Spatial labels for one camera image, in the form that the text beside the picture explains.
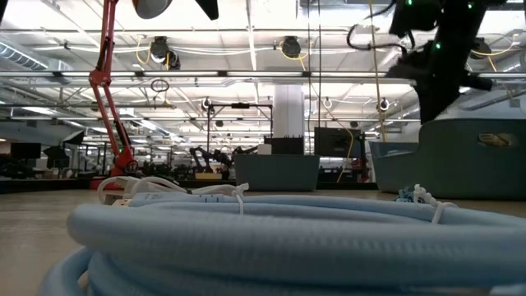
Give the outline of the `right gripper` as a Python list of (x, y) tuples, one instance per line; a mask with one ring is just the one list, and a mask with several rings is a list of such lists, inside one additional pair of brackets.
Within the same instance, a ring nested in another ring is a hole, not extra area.
[(459, 97), (441, 113), (442, 119), (460, 118), (465, 113), (465, 103), (472, 99), (472, 89), (491, 90), (493, 87), (491, 79), (480, 77), (463, 67), (456, 67), (450, 62), (433, 62), (428, 50), (403, 54), (387, 70), (385, 77), (411, 81), (418, 95), (421, 123), (434, 120), (441, 111), (433, 87), (450, 87), (456, 91), (468, 87), (460, 89)]

